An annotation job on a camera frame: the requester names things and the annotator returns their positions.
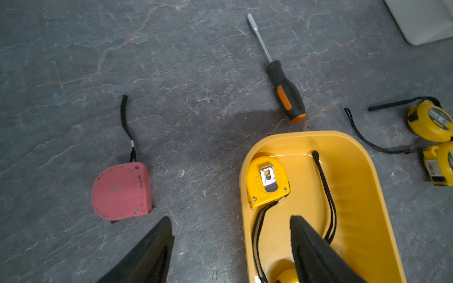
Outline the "yellow tape measure with clip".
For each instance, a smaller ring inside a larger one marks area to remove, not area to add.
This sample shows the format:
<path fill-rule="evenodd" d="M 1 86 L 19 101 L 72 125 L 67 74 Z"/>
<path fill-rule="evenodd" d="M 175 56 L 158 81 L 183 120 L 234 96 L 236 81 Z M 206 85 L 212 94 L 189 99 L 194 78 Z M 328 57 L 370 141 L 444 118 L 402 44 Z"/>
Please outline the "yellow tape measure with clip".
<path fill-rule="evenodd" d="M 259 238 L 266 212 L 290 193 L 288 178 L 278 160 L 261 156 L 251 161 L 246 174 L 246 189 L 250 208 L 257 212 L 251 232 L 252 254 L 257 276 L 268 281 L 259 255 Z"/>

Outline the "yellow 3m tape measure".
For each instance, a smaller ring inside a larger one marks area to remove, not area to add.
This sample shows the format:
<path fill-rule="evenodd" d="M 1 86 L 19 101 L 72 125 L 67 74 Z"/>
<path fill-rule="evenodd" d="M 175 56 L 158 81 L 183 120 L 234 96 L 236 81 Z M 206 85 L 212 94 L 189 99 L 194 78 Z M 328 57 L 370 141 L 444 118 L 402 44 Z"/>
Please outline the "yellow 3m tape measure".
<path fill-rule="evenodd" d="M 346 112 L 348 120 L 357 136 L 371 148 L 386 154 L 421 153 L 424 167 L 428 172 L 431 182 L 435 186 L 453 186 L 453 143 L 451 141 L 427 147 L 403 146 L 401 149 L 379 147 L 367 140 L 360 133 L 355 125 L 350 109 L 345 107 L 344 111 Z"/>

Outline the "pink tape measure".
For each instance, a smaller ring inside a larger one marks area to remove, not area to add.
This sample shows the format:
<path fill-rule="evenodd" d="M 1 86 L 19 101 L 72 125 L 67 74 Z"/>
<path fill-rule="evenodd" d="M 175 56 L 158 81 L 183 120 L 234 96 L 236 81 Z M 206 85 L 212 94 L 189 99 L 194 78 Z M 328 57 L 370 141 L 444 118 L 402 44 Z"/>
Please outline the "pink tape measure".
<path fill-rule="evenodd" d="M 127 101 L 128 96 L 123 95 L 120 118 L 131 143 L 130 160 L 102 171 L 92 186 L 94 212 L 111 223 L 147 215 L 153 209 L 149 170 L 137 160 L 134 139 L 127 126 Z"/>

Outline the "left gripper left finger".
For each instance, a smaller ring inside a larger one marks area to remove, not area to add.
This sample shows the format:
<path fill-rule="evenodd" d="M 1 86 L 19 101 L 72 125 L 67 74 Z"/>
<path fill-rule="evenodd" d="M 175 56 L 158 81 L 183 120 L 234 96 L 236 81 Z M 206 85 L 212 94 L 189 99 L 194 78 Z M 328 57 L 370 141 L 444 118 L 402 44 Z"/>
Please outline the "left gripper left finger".
<path fill-rule="evenodd" d="M 100 283 L 165 283 L 175 237 L 171 219 L 163 217 Z"/>

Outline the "yellow 2m tape measure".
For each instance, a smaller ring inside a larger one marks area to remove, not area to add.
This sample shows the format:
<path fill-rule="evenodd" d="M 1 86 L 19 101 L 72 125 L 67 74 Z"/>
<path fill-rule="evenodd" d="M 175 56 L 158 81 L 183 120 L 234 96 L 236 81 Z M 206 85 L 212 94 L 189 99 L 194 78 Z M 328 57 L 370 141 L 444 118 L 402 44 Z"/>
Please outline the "yellow 2m tape measure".
<path fill-rule="evenodd" d="M 435 97 L 415 97 L 400 101 L 381 103 L 368 107 L 369 112 L 397 107 L 420 101 L 413 105 L 407 114 L 409 128 L 419 137 L 435 142 L 446 143 L 453 138 L 453 118 L 446 112 Z"/>

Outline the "yellow storage tray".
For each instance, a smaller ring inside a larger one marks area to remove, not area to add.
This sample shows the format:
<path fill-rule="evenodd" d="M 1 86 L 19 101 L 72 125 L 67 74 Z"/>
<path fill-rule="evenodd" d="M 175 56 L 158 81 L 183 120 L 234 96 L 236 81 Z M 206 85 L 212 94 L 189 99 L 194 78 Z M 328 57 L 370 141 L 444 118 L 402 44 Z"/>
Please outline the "yellow storage tray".
<path fill-rule="evenodd" d="M 319 235 L 325 235 L 330 209 L 322 180 L 326 180 L 337 212 L 331 247 L 369 283 L 403 283 L 406 276 L 375 166 L 364 147 L 337 131 L 275 134 L 260 140 L 243 162 L 239 188 L 243 217 L 248 282 L 259 282 L 252 254 L 252 229 L 257 210 L 247 193 L 252 162 L 268 157 L 279 162 L 289 179 L 290 193 L 265 215 L 259 255 L 273 283 L 294 267 L 290 218 L 302 216 Z"/>

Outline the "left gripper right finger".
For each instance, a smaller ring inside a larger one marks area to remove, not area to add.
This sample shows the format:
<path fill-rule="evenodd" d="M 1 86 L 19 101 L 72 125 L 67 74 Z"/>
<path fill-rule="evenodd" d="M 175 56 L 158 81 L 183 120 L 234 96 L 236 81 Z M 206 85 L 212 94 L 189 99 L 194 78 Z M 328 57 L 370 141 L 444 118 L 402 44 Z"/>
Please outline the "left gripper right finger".
<path fill-rule="evenodd" d="M 290 218 L 291 250 L 301 283 L 363 283 L 302 216 Z"/>

